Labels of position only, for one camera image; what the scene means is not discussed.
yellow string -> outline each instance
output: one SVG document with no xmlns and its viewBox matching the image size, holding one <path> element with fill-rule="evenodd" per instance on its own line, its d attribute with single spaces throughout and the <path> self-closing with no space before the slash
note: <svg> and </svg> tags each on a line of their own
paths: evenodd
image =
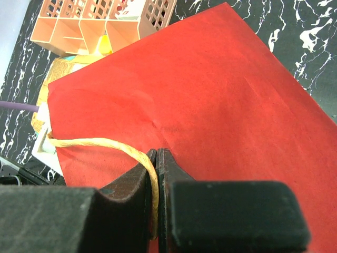
<svg viewBox="0 0 337 253">
<path fill-rule="evenodd" d="M 52 133 L 50 132 L 47 135 L 49 142 L 58 148 L 66 148 L 76 145 L 81 146 L 100 146 L 118 149 L 130 157 L 135 159 L 141 165 L 143 165 L 150 175 L 151 189 L 152 189 L 152 229 L 151 229 L 151 239 L 154 240 L 157 238 L 157 229 L 158 229 L 158 204 L 159 204 L 159 187 L 158 187 L 158 178 L 157 173 L 147 155 L 135 148 L 120 143 L 118 141 L 113 141 L 106 138 L 90 138 L 90 139 L 74 139 L 74 140 L 57 140 L 53 138 Z"/>
</svg>

wire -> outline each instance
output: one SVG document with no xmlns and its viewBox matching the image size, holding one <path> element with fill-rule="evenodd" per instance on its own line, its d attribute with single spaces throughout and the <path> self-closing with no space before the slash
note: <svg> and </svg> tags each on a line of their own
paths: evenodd
<svg viewBox="0 0 337 253">
<path fill-rule="evenodd" d="M 21 104 L 21 103 L 0 101 L 0 107 L 8 108 L 8 109 L 25 110 L 25 111 L 30 111 L 30 112 L 38 112 L 38 106 L 31 105 L 31 104 Z"/>
</svg>

black marble surface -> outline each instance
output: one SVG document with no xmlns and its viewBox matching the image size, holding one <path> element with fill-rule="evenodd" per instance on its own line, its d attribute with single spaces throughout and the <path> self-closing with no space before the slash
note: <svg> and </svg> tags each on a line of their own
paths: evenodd
<svg viewBox="0 0 337 253">
<path fill-rule="evenodd" d="M 214 7 L 224 0 L 177 0 L 171 23 Z M 337 1 L 228 0 L 258 37 L 293 74 L 322 109 L 337 122 Z M 35 104 L 42 82 L 56 55 L 32 43 L 42 0 L 31 0 L 0 84 L 0 100 Z M 32 114 L 0 109 L 0 154 L 20 164 L 31 158 L 36 135 Z M 36 173 L 49 180 L 55 172 Z"/>
</svg>

plastic grid basket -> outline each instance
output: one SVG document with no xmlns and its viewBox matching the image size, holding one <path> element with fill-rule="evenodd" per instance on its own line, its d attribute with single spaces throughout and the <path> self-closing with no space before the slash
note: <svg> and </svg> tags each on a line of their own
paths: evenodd
<svg viewBox="0 0 337 253">
<path fill-rule="evenodd" d="M 168 26 L 176 0 L 44 0 L 31 41 L 58 54 L 112 52 Z"/>
</svg>

black object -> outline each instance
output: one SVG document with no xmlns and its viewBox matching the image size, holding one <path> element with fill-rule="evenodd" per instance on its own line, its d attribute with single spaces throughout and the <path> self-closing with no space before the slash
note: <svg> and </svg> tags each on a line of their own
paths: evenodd
<svg viewBox="0 0 337 253">
<path fill-rule="evenodd" d="M 4 157 L 1 158 L 6 162 L 6 164 L 0 166 L 0 177 L 18 176 L 22 184 L 33 184 L 36 186 L 49 185 L 49 182 L 45 178 L 33 172 L 36 167 L 45 167 L 45 165 L 37 159 L 31 158 L 25 166 L 22 166 Z"/>
<path fill-rule="evenodd" d="M 18 176 L 0 177 L 0 185 L 3 186 L 21 186 L 22 182 Z"/>
<path fill-rule="evenodd" d="M 55 175 L 54 179 L 50 181 L 50 184 L 54 186 L 67 186 L 67 184 L 65 183 L 64 177 L 62 177 L 58 173 Z"/>
<path fill-rule="evenodd" d="M 0 187 L 0 196 L 1 252 L 147 252 L 151 183 L 139 164 L 101 191 Z"/>
<path fill-rule="evenodd" d="M 9 165 L 0 164 L 0 177 L 16 176 L 18 170 Z"/>
<path fill-rule="evenodd" d="M 160 186 L 159 253 L 305 251 L 310 234 L 284 184 L 196 182 L 168 149 L 148 156 Z M 140 164 L 101 190 L 2 186 L 0 196 L 1 252 L 148 250 L 151 183 Z"/>
<path fill-rule="evenodd" d="M 196 182 L 159 149 L 159 252 L 303 252 L 310 233 L 279 182 Z"/>
</svg>

